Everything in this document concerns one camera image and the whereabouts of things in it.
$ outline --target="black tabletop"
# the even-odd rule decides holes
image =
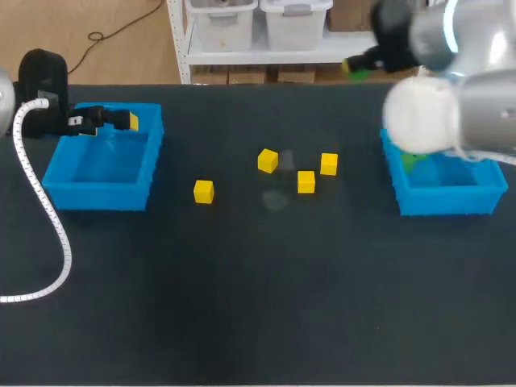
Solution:
[[[381,154],[388,86],[73,87],[157,102],[164,142],[144,213],[60,212],[70,278],[0,306],[0,384],[516,383],[516,194],[492,217],[402,218]],[[27,140],[42,177],[56,141]],[[273,175],[263,148],[282,152]],[[296,193],[296,170],[339,174]],[[504,169],[510,185],[516,169]],[[197,179],[212,206],[194,204]],[[0,141],[0,293],[62,257]]]

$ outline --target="cardboard box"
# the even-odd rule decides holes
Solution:
[[[342,72],[339,64],[321,64],[317,67],[315,83],[317,85],[346,85],[360,83],[396,83],[407,77],[417,75],[418,68],[386,73],[383,70],[372,71],[364,80],[356,80]]]
[[[227,83],[230,85],[255,85],[265,83],[267,69],[265,66],[231,66]]]
[[[226,85],[227,66],[192,66],[193,85]]]
[[[334,0],[330,9],[330,31],[362,31],[362,3],[368,0]]]
[[[277,75],[278,82],[314,83],[315,66],[312,64],[282,64]]]

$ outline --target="storage shelf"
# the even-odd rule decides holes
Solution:
[[[204,52],[194,25],[186,33],[188,65],[271,65],[297,63],[340,63],[375,45],[372,32],[330,32],[325,28],[321,44],[313,51],[271,52],[265,20],[255,15],[252,49],[244,52]]]

